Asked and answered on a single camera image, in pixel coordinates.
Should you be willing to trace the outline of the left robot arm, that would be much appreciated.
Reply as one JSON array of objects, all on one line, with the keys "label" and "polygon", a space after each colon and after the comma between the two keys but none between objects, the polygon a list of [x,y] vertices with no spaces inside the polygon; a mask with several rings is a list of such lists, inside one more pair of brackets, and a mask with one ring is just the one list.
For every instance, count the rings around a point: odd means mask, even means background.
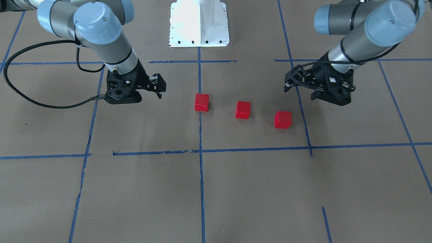
[{"label": "left robot arm", "polygon": [[342,0],[321,6],[315,31],[343,38],[317,61],[287,72],[284,92],[300,86],[313,90],[311,100],[351,103],[354,71],[393,51],[415,30],[425,10],[423,0]]}]

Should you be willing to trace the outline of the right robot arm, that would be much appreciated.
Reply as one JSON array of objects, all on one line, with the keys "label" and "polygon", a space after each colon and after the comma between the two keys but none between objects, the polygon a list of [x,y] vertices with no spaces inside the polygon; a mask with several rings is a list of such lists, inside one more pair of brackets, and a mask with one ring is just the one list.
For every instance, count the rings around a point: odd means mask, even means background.
[{"label": "right robot arm", "polygon": [[2,0],[1,12],[36,10],[37,20],[46,31],[60,37],[45,43],[26,47],[13,54],[4,64],[6,83],[17,94],[38,106],[39,103],[20,92],[9,80],[8,68],[19,55],[32,49],[60,43],[77,46],[76,63],[80,65],[80,49],[93,50],[102,60],[98,71],[108,69],[107,92],[88,101],[105,100],[110,104],[139,103],[140,89],[154,92],[159,99],[166,91],[166,82],[160,74],[148,76],[140,63],[122,27],[134,19],[131,0]]}]

